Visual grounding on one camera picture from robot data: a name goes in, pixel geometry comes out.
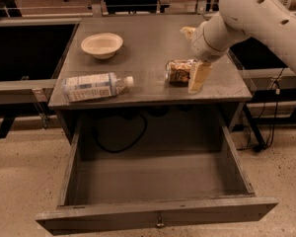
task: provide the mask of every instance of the bowl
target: bowl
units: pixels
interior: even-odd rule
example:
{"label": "bowl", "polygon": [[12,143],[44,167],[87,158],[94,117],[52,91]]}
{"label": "bowl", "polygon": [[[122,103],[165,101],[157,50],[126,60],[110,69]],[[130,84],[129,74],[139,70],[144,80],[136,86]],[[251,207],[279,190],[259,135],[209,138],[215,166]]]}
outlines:
{"label": "bowl", "polygon": [[122,46],[122,38],[115,34],[104,33],[85,38],[81,48],[95,58],[109,59],[113,57]]}

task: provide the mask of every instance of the drawer knob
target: drawer knob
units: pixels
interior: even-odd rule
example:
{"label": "drawer knob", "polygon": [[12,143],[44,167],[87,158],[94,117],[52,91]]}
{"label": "drawer knob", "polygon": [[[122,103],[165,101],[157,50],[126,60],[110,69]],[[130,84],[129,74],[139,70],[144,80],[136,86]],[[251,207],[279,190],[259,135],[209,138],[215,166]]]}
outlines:
{"label": "drawer knob", "polygon": [[163,222],[161,215],[158,215],[156,228],[164,228],[164,227],[166,227],[166,224]]}

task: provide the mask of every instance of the water bottle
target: water bottle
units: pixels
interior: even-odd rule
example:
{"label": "water bottle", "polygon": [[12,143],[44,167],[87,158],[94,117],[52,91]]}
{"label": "water bottle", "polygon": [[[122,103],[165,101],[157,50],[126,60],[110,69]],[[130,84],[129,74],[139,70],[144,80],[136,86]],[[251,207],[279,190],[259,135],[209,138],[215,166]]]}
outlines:
{"label": "water bottle", "polygon": [[115,73],[65,78],[62,92],[69,102],[108,98],[119,95],[134,85],[132,76],[118,78]]}

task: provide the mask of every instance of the bottle cap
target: bottle cap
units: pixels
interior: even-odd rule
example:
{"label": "bottle cap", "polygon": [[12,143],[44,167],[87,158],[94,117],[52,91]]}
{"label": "bottle cap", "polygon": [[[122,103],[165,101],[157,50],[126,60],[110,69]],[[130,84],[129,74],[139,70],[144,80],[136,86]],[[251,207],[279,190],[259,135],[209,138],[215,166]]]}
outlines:
{"label": "bottle cap", "polygon": [[131,88],[134,86],[134,79],[132,78],[132,76],[127,76],[125,79],[127,88]]}

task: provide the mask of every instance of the open drawer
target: open drawer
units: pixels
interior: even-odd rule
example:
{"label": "open drawer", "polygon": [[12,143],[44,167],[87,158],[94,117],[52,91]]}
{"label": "open drawer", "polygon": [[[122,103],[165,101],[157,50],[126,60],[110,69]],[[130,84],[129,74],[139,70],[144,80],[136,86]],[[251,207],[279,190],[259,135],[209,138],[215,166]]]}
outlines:
{"label": "open drawer", "polygon": [[82,112],[57,210],[37,222],[56,235],[253,221],[276,206],[255,196],[216,106],[160,110]]}

